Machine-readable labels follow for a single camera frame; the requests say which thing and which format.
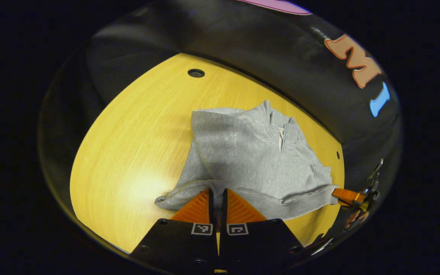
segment orange gripper pad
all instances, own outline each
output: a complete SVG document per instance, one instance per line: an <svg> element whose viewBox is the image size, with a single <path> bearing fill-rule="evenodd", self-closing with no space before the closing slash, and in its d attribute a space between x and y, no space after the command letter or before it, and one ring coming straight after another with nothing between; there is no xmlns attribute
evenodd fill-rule
<svg viewBox="0 0 440 275"><path fill-rule="evenodd" d="M334 189L332 195L349 205L352 205L353 201L363 203L364 199L366 198L365 195L361 195L358 192L354 192L346 189L340 189L340 188Z"/></svg>
<svg viewBox="0 0 440 275"><path fill-rule="evenodd" d="M252 223L266 221L257 209L255 209L243 197L239 196L234 191L228 189L228 208L227 208L227 223Z"/></svg>
<svg viewBox="0 0 440 275"><path fill-rule="evenodd" d="M187 223L210 223L208 191L209 189L206 189L194 197L194 199L190 200L171 220Z"/></svg>

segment round wooden tabletop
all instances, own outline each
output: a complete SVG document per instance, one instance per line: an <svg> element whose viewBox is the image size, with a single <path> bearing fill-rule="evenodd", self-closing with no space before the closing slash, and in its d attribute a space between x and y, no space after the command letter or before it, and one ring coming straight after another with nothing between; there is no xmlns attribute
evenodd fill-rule
<svg viewBox="0 0 440 275"><path fill-rule="evenodd" d="M197 68L203 77L187 71ZM269 99L295 117L332 182L344 188L341 144L318 122L273 89L228 68L177 54L140 76L93 123L70 178L77 218L99 236L131 252L159 218L174 212L154 205L180 177L193 138L191 112L200 108L248 110ZM302 245L332 226L339 205L326 205L285 223Z"/></svg>

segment blue sticker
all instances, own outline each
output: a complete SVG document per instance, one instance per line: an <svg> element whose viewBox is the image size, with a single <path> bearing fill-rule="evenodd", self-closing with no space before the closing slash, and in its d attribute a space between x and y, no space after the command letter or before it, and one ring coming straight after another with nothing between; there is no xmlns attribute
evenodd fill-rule
<svg viewBox="0 0 440 275"><path fill-rule="evenodd" d="M383 89L379 93L378 97L370 101L370 109L374 117L378 116L379 110L383 108L383 105L389 99L390 99L390 92L388 92L388 87L386 87L386 83L383 82Z"/></svg>

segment gray sweatshirt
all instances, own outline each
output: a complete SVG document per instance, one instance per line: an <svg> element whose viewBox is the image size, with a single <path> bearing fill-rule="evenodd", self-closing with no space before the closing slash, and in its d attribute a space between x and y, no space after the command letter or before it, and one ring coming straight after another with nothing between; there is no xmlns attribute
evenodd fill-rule
<svg viewBox="0 0 440 275"><path fill-rule="evenodd" d="M268 100L244 111L213 108L192 112L193 141L173 191L155 199L179 210L211 188L215 208L229 188L268 219L291 219L337 204L330 167L308 146L295 118L271 108Z"/></svg>

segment orange letter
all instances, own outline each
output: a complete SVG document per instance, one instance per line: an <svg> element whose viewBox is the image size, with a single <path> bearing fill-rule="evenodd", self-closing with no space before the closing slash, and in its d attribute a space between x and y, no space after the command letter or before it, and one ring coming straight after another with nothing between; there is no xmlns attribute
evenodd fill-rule
<svg viewBox="0 0 440 275"><path fill-rule="evenodd" d="M358 45L351 37L343 35L337 40L325 39L327 48L340 59L347 58L347 52L352 49L347 68L360 68L353 70L353 77L360 88L366 87L375 76L381 74L381 70L373 59L366 57L363 48Z"/></svg>

